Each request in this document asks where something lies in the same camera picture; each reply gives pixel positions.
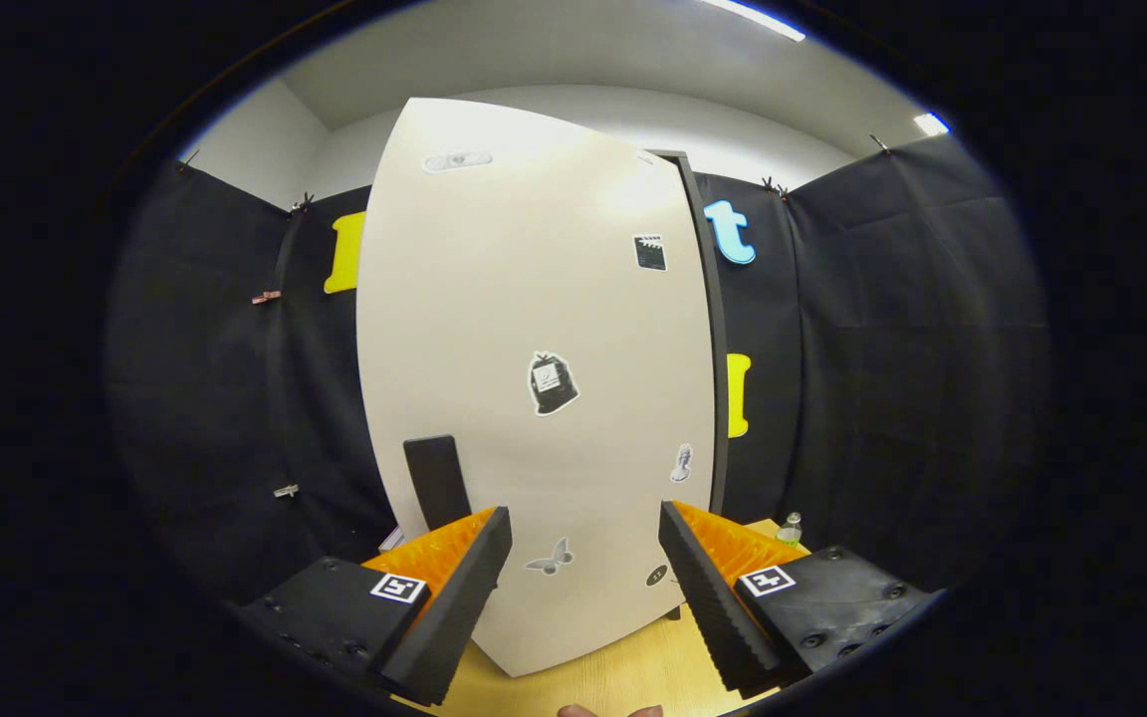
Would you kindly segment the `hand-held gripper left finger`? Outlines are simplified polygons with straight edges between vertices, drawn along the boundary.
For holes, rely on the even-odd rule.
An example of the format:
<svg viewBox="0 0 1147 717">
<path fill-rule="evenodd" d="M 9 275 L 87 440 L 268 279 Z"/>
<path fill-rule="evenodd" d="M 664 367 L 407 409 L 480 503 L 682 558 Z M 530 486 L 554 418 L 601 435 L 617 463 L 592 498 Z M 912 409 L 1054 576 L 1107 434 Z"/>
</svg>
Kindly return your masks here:
<svg viewBox="0 0 1147 717">
<path fill-rule="evenodd" d="M 354 697 L 437 706 L 513 548 L 493 507 L 362 563 L 321 558 L 235 609 L 296 667 Z"/>
</svg>

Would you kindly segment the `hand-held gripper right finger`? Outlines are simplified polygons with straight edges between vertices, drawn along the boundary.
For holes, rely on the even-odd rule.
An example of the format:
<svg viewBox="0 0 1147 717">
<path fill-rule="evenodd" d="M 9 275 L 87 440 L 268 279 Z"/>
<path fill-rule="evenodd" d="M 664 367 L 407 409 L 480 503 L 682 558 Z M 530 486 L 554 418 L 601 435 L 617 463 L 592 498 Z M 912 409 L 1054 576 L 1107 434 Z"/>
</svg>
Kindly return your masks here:
<svg viewBox="0 0 1147 717">
<path fill-rule="evenodd" d="M 933 611 L 933 594 L 842 546 L 806 551 L 681 501 L 657 540 L 727 689 L 797 697 Z"/>
</svg>

